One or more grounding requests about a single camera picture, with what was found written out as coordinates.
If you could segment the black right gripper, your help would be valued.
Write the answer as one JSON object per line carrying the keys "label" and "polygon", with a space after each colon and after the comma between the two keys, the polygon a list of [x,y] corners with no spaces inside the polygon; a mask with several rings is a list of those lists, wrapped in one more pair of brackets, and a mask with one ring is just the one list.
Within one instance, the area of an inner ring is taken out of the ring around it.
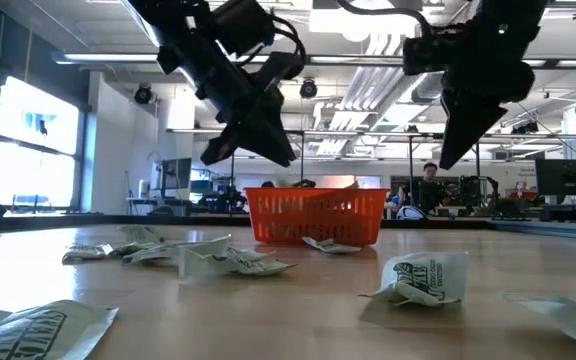
{"label": "black right gripper", "polygon": [[447,115],[439,167],[451,169],[535,81],[521,60],[457,56],[444,63],[441,105]]}

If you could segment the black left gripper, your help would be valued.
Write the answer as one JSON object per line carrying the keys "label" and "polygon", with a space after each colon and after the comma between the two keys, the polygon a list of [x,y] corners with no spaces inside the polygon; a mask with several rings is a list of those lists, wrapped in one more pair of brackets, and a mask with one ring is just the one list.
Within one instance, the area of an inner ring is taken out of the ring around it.
{"label": "black left gripper", "polygon": [[276,84],[281,79],[281,53],[272,52],[262,67],[249,73],[216,49],[187,52],[187,75],[195,95],[217,110],[216,120],[228,125],[209,140],[200,156],[213,165],[244,148],[282,167],[296,155],[281,120],[283,98]]}

